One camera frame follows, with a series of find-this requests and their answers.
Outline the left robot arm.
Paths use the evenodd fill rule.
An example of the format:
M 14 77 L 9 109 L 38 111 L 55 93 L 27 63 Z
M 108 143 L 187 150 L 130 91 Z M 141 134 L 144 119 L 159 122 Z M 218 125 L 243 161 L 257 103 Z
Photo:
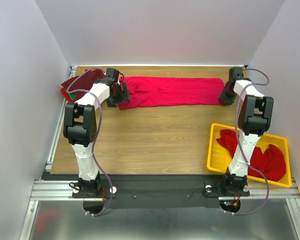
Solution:
M 124 75 L 117 69 L 92 68 L 82 75 L 62 83 L 62 94 L 67 103 L 64 107 L 63 135 L 74 150 L 79 169 L 78 180 L 71 182 L 73 198 L 105 196 L 101 185 L 100 167 L 97 165 L 94 147 L 99 136 L 102 102 L 108 107 L 130 102 L 131 97 Z

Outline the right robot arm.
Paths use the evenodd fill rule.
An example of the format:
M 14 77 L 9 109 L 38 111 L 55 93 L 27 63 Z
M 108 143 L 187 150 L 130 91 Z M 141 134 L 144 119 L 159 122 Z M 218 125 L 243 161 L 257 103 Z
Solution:
M 219 103 L 225 106 L 234 104 L 236 97 L 242 101 L 242 105 L 237 106 L 235 117 L 237 147 L 220 182 L 221 192 L 225 195 L 248 190 L 248 169 L 251 168 L 253 152 L 271 125 L 274 98 L 263 95 L 255 86 L 248 77 L 244 77 L 241 67 L 232 67 L 228 82 L 218 97 Z

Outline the pink magenta t shirt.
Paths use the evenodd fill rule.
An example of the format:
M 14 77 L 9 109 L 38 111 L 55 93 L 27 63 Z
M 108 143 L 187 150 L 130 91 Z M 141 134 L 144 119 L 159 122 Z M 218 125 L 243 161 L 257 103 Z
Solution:
M 137 107 L 218 105 L 225 84 L 220 78 L 129 76 L 124 78 L 129 102 L 120 110 Z

